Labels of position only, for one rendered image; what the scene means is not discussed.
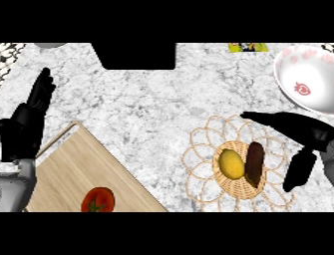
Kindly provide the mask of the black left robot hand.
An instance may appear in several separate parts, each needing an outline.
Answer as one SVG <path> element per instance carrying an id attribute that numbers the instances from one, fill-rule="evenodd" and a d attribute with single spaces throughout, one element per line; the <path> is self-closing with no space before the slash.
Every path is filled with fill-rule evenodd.
<path id="1" fill-rule="evenodd" d="M 55 89 L 51 69 L 45 68 L 27 102 L 18 105 L 12 117 L 0 120 L 2 162 L 36 158 L 43 138 L 45 115 Z"/>

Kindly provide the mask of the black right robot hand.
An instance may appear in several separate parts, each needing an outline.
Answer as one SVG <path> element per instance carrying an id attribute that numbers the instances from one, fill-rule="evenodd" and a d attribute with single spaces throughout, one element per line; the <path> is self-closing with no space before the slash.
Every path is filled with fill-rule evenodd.
<path id="1" fill-rule="evenodd" d="M 327 145 L 334 140 L 334 127 L 305 115 L 287 112 L 276 114 L 243 112 L 240 116 L 274 128 L 302 145 L 302 149 L 292 157 L 283 182 L 283 189 L 290 192 L 296 186 L 308 182 L 317 161 L 314 151 L 327 151 Z"/>

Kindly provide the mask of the dark brown sweet potato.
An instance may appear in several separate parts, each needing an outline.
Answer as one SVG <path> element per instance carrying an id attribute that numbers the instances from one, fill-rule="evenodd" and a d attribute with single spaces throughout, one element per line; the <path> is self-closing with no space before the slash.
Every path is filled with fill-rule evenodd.
<path id="1" fill-rule="evenodd" d="M 248 149 L 245 164 L 245 177 L 253 187 L 258 187 L 261 181 L 264 157 L 265 157 L 264 146 L 259 142 L 255 141 Z"/>

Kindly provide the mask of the white bowl with pink print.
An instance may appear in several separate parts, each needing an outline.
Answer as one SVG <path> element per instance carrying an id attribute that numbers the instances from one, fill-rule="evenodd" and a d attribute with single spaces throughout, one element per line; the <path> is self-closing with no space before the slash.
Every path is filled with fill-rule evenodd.
<path id="1" fill-rule="evenodd" d="M 284 48 L 274 59 L 274 76 L 292 102 L 334 117 L 334 54 L 305 45 Z"/>

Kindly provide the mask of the woven wicker placemat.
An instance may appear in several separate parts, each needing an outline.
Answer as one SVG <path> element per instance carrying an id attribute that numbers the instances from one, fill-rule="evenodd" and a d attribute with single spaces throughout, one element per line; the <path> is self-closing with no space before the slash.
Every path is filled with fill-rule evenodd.
<path id="1" fill-rule="evenodd" d="M 268 128 L 240 116 L 212 116 L 190 132 L 181 156 L 184 190 L 202 211 L 290 211 L 282 189 L 289 156 Z"/>

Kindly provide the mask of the yellow lemon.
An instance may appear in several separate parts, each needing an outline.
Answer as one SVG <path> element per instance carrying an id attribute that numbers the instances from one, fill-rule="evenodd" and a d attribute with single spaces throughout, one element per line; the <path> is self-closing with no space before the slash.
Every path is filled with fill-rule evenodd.
<path id="1" fill-rule="evenodd" d="M 245 163 L 239 153 L 225 149 L 219 155 L 219 170 L 227 178 L 237 180 L 245 175 Z"/>

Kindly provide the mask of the pale wooden cutting board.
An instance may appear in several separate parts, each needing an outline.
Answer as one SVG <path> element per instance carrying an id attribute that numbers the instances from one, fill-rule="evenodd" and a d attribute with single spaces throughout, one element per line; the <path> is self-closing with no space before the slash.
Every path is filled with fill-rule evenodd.
<path id="1" fill-rule="evenodd" d="M 166 212 L 119 160 L 80 122 L 72 122 L 38 153 L 41 157 L 70 129 L 72 136 L 36 167 L 38 184 L 27 206 L 30 212 L 77 212 L 86 194 L 107 187 L 116 212 Z"/>

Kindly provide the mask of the grey round object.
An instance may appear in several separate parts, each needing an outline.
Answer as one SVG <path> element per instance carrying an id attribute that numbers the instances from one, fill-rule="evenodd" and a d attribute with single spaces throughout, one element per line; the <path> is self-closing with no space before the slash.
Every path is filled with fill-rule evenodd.
<path id="1" fill-rule="evenodd" d="M 54 49 L 64 46 L 67 43 L 35 43 L 42 49 Z"/>

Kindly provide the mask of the red tomato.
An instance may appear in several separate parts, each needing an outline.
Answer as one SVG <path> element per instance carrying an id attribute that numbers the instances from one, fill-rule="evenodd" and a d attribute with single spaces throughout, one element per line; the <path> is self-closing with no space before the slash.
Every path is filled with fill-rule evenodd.
<path id="1" fill-rule="evenodd" d="M 83 212 L 113 212 L 116 197 L 107 187 L 95 187 L 86 194 L 82 202 Z"/>

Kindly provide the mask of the yellow green packet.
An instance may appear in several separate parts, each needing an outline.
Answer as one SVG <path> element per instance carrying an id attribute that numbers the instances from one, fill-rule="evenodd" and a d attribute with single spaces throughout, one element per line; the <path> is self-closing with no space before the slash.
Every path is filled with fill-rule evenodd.
<path id="1" fill-rule="evenodd" d="M 240 52 L 267 52 L 268 47 L 265 43 L 230 43 L 228 44 L 228 52 L 240 53 Z"/>

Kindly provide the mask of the black rectangular appliance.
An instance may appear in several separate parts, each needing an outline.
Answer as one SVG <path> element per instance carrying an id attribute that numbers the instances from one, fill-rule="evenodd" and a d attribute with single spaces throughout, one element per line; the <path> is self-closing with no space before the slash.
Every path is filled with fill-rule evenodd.
<path id="1" fill-rule="evenodd" d="M 177 43 L 94 43 L 107 70 L 174 70 Z"/>

